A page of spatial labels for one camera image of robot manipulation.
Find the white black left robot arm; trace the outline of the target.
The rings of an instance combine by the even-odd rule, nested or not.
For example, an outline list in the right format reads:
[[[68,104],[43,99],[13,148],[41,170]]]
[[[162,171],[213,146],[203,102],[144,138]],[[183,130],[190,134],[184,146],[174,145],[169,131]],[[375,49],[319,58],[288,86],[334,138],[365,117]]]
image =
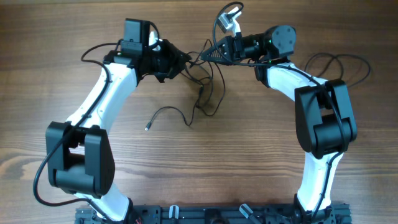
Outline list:
[[[101,75],[81,106],[46,133],[49,184],[86,202],[101,223],[141,223],[130,198],[114,183],[115,161],[108,134],[126,98],[152,75],[159,82],[176,77],[190,61],[151,21],[126,19],[124,36],[110,44],[99,65]]]

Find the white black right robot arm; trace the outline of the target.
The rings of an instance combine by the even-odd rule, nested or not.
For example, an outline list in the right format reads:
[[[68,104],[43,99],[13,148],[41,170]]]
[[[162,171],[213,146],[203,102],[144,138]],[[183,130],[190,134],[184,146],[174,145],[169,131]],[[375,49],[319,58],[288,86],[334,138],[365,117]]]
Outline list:
[[[295,103],[295,129],[305,152],[305,167],[297,192],[299,208],[317,217],[331,205],[336,167],[358,134],[348,87],[339,79],[325,80],[298,69],[293,27],[274,26],[260,34],[242,36],[240,30],[201,53],[201,59],[222,65],[252,66],[264,86]]]

